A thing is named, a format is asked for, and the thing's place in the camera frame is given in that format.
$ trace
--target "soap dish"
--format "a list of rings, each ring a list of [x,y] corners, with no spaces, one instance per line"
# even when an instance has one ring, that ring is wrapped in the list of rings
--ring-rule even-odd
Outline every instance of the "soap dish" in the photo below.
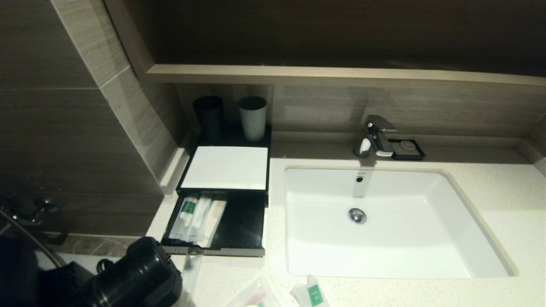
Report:
[[[394,160],[421,161],[425,153],[414,140],[389,140],[394,149],[392,155]]]

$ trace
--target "countertop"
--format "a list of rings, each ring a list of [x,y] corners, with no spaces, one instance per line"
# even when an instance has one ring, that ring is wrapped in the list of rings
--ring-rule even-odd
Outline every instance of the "countertop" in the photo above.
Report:
[[[370,156],[377,169],[443,170],[471,207],[515,272],[508,278],[366,279],[325,278],[319,283],[331,306],[544,306],[546,178],[513,149],[422,146],[422,162]],[[225,306],[263,275],[283,306],[298,306],[289,294],[305,276],[286,270],[284,171],[289,167],[358,169],[349,144],[278,143],[272,148],[265,257],[205,256],[194,293],[196,306]],[[160,240],[174,209],[166,196],[148,235]],[[181,269],[184,255],[173,255]]]

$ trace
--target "wooden shelf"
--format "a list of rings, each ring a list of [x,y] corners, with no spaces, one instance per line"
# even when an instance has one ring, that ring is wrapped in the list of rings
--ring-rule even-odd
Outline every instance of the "wooden shelf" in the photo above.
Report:
[[[546,86],[545,6],[421,1],[105,2],[142,81]]]

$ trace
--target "undermount sink basin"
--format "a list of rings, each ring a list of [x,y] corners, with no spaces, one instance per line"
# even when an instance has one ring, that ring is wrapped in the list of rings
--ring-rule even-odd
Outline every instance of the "undermount sink basin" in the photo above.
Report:
[[[513,275],[441,172],[292,168],[286,170],[286,201],[293,275]]]

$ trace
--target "cup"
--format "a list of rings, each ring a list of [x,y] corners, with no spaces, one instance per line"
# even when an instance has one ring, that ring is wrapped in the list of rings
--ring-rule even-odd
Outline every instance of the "cup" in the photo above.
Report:
[[[259,141],[265,135],[265,111],[267,102],[258,96],[239,100],[242,130],[249,141]]]
[[[222,99],[216,96],[205,96],[193,102],[193,109],[201,125],[205,139],[209,142],[222,139],[224,108]]]

